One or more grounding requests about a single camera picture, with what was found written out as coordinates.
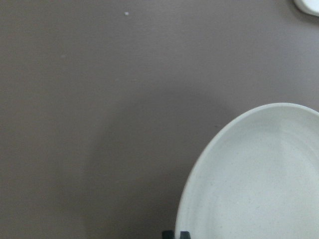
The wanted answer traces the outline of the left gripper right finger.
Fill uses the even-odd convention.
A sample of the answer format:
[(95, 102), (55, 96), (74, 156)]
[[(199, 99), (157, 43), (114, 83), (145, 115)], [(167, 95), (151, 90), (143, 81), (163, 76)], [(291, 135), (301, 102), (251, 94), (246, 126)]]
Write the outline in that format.
[(191, 239), (190, 232), (181, 231), (180, 232), (180, 239)]

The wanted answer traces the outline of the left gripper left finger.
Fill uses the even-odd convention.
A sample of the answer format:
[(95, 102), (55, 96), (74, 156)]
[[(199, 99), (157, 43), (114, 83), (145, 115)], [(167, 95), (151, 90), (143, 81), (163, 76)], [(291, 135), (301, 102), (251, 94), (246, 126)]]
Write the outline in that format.
[(172, 231), (172, 230), (162, 231), (161, 238), (162, 239), (175, 239), (174, 231)]

